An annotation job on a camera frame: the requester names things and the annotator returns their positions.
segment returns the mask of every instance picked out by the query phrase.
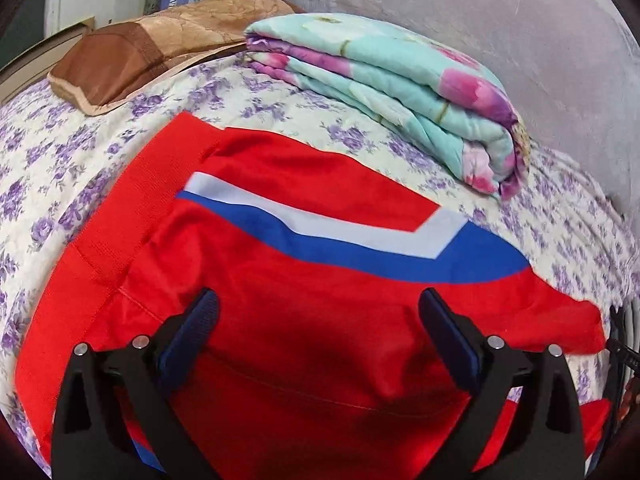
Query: bed sheet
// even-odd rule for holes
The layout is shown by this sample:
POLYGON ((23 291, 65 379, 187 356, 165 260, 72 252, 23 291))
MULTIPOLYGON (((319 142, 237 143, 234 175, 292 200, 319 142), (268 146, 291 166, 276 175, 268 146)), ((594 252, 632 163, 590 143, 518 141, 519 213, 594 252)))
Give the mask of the bed sheet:
MULTIPOLYGON (((92 118, 43 81, 0 108, 0 410, 47 472, 14 391, 22 339, 66 243, 127 163, 183 110, 218 127, 271 130, 352 156, 460 211, 519 248, 551 285, 599 306, 606 333, 609 305, 622 304, 640 282, 638 244, 600 186, 571 158, 535 142, 529 187, 499 203, 359 111, 257 75, 241 56, 198 65, 92 118)), ((580 402, 601 398, 605 353, 568 362, 580 402)))

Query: silver screw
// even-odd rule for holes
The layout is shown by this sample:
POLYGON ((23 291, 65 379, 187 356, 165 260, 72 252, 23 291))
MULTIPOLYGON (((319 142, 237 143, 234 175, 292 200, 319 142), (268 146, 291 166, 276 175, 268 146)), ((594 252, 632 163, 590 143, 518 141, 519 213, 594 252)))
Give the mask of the silver screw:
POLYGON ((133 348, 142 350, 143 348, 146 348, 146 346, 149 344, 149 338, 146 335, 139 335, 137 338, 135 338, 131 342, 131 344, 133 345, 133 348))
POLYGON ((486 340, 489 343, 489 346, 494 350, 499 350, 504 347, 504 339, 497 335, 491 335, 486 340))
POLYGON ((549 353, 553 357, 560 357, 562 355, 562 348, 560 348, 558 345, 549 345, 547 350, 549 350, 549 353))
POLYGON ((89 351, 89 345, 87 343, 80 343, 74 348, 74 354, 81 356, 89 351))

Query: folded blanket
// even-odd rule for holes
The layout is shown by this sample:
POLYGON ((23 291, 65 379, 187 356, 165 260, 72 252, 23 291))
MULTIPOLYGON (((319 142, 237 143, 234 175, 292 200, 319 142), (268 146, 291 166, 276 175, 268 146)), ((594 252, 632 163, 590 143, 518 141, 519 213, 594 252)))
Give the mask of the folded blanket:
POLYGON ((529 136, 498 78, 461 52, 397 25, 297 14, 246 30, 257 72, 358 108, 485 194, 514 196, 529 136))

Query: clothing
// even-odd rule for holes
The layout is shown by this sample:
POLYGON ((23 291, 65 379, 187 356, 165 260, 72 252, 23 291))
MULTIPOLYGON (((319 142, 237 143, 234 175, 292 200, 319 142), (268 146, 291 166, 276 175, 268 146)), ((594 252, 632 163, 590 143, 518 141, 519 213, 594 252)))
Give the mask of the clothing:
POLYGON ((497 77, 405 28, 348 14, 267 18, 247 30, 257 72, 341 100, 507 200, 526 183, 529 136, 497 77))
MULTIPOLYGON (((124 346, 207 287, 220 321, 171 404, 225 479, 413 480, 468 400, 418 319, 430 285, 516 348, 604 346, 595 306, 457 213, 347 156, 180 114, 66 248, 18 359, 18 394, 48 456, 76 343, 124 346), (425 231, 439 244, 415 244, 425 231)), ((582 408, 590 438, 607 409, 582 408)), ((513 413, 507 402, 485 463, 513 413)))

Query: white bed sheet with purple flowers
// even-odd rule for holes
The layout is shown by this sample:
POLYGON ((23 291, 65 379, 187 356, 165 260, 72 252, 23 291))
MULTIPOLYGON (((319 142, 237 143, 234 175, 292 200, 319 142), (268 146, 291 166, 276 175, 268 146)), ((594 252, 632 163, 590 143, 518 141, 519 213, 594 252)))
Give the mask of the white bed sheet with purple flowers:
MULTIPOLYGON (((66 243, 182 110, 218 127, 272 130, 344 153, 464 213, 518 247, 553 286, 597 304, 606 333, 609 305, 638 286, 638 245, 600 186, 568 156, 535 143, 529 187, 501 204, 363 113, 257 75, 239 57, 198 65, 99 117, 85 117, 43 81, 0 108, 0 410, 47 472, 14 390, 22 339, 66 243)), ((569 357, 580 402, 602 396, 605 359, 569 357)))

